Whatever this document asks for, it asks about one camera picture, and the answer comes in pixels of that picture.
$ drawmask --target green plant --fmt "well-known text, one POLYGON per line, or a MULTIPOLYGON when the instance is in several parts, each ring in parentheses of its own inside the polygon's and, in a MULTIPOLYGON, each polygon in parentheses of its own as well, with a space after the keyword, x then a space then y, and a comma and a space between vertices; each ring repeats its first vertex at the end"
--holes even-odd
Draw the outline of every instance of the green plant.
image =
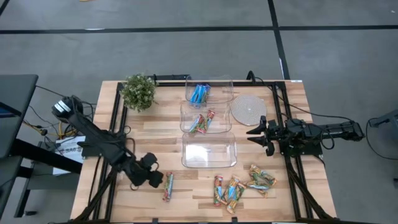
POLYGON ((148 109, 152 103, 156 103, 154 99, 156 84, 152 79, 140 73, 127 77, 126 81, 120 91, 125 106, 141 112, 148 109))

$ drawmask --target wooden tabletop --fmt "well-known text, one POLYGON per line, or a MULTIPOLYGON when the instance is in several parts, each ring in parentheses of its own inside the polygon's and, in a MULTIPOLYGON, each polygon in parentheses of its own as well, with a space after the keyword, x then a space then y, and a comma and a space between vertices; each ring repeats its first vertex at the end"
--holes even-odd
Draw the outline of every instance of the wooden tabletop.
MULTIPOLYGON (((109 128, 117 83, 106 81, 102 84, 94 117, 95 124, 101 129, 109 128)), ((286 81, 286 87, 289 103, 308 111, 303 83, 286 81)), ((276 119, 272 92, 268 88, 263 86, 234 87, 234 96, 240 94, 256 95, 263 99, 267 107, 267 120, 276 119)), ((126 124, 132 129, 128 136, 136 140, 137 158, 147 152, 153 152, 159 160, 159 170, 163 173, 167 171, 174 173, 172 199, 170 202, 162 201, 164 184, 154 189, 146 182, 138 191, 130 190, 129 179, 121 173, 118 175, 116 184, 112 222, 151 222, 152 218, 159 218, 160 222, 230 222, 231 217, 237 217, 240 222, 295 220, 285 162, 279 154, 277 144, 275 144, 275 154, 267 157, 263 147, 246 139, 248 137, 246 131, 254 127, 239 124, 233 116, 230 116, 233 124, 231 132, 235 135, 237 142, 237 164, 234 167, 222 169, 184 167, 181 163, 183 132, 180 130, 179 121, 180 105, 185 100, 185 89, 184 87, 158 87, 155 100, 158 105, 152 105, 141 113, 128 110, 126 124), (262 198, 255 190, 247 189, 238 202, 235 215, 228 213, 225 206, 215 207, 213 205, 214 177, 216 175, 224 177, 223 189, 225 189, 232 175, 240 177, 241 180, 249 180, 248 170, 251 164, 256 164, 277 179, 276 185, 268 190, 268 197, 262 198)), ((122 106, 121 103, 118 121, 120 121, 122 106)), ((312 122, 310 114, 295 108, 291 110, 294 118, 312 122)), ((132 148, 130 142, 127 143, 127 148, 132 148)), ((313 156, 302 156, 302 160, 309 191, 325 211, 335 217, 336 212, 323 164, 313 156)), ((97 158, 84 161, 71 218, 77 217, 87 206, 96 161, 97 158)), ((99 166, 95 191, 100 169, 101 166, 99 166)), ((297 192, 301 214, 305 217, 303 197, 299 190, 297 192)), ((100 217, 104 217, 106 199, 107 194, 103 197, 100 217)))

